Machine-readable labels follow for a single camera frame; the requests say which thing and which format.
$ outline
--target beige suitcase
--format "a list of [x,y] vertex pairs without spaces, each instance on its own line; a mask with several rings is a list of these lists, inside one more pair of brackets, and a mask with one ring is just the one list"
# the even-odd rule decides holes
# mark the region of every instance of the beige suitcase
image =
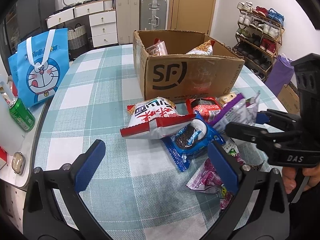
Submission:
[[139,0],[116,0],[119,45],[133,43],[133,32],[139,30],[139,7]]

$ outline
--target green soda can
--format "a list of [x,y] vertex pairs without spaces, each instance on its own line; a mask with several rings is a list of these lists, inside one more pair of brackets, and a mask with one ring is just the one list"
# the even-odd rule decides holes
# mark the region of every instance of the green soda can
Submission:
[[35,125],[36,119],[18,97],[12,99],[9,105],[9,113],[21,128],[29,132]]

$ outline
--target can top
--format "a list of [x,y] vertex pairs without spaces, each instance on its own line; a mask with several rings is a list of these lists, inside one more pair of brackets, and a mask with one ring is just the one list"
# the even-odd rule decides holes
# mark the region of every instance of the can top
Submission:
[[11,108],[14,107],[14,105],[15,105],[16,102],[17,102],[17,100],[18,100],[18,97],[15,97],[14,99],[12,99],[12,101],[11,101],[11,103],[10,103],[10,105],[9,105],[9,109],[11,109]]

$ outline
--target red sneaker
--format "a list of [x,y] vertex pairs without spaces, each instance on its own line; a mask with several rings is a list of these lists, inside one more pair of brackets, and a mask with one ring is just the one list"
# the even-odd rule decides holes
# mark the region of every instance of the red sneaker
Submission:
[[267,42],[269,43],[267,53],[273,55],[276,52],[277,46],[273,41],[267,40]]
[[264,51],[266,51],[268,46],[269,46],[268,40],[267,39],[262,39],[260,48],[263,49]]
[[257,6],[256,9],[253,9],[253,10],[252,10],[252,13],[254,13],[254,14],[259,14],[259,15],[261,15],[261,16],[267,17],[267,15],[268,15],[268,10],[267,10],[266,8]]

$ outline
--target red tongue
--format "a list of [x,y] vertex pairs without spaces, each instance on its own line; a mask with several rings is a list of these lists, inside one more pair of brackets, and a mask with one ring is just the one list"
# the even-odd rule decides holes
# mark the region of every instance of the red tongue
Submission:
[[33,80],[31,85],[37,88],[38,87],[38,82],[36,80]]

